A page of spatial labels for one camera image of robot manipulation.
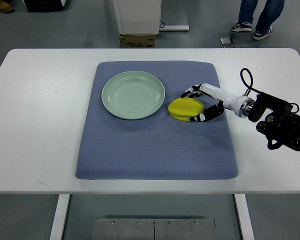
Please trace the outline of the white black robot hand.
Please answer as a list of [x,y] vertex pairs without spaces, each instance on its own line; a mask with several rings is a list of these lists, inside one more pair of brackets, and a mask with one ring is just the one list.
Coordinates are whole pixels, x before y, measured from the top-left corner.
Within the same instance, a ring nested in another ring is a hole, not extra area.
[[206,95],[214,99],[217,101],[217,104],[204,109],[202,113],[196,116],[190,117],[190,121],[192,122],[207,122],[215,119],[223,114],[224,109],[233,111],[237,117],[246,118],[249,114],[248,108],[252,107],[255,102],[247,95],[233,96],[232,94],[208,83],[193,85],[181,95],[181,98],[194,98],[202,95]]

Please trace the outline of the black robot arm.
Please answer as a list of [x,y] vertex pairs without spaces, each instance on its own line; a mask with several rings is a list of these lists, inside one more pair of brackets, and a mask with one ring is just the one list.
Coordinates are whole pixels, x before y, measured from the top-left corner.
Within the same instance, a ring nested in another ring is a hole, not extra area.
[[240,78],[247,88],[245,97],[251,91],[257,93],[256,100],[241,105],[241,113],[256,123],[256,130],[265,135],[267,148],[277,150],[284,145],[300,152],[299,105],[253,88],[253,76],[247,68],[241,69]]

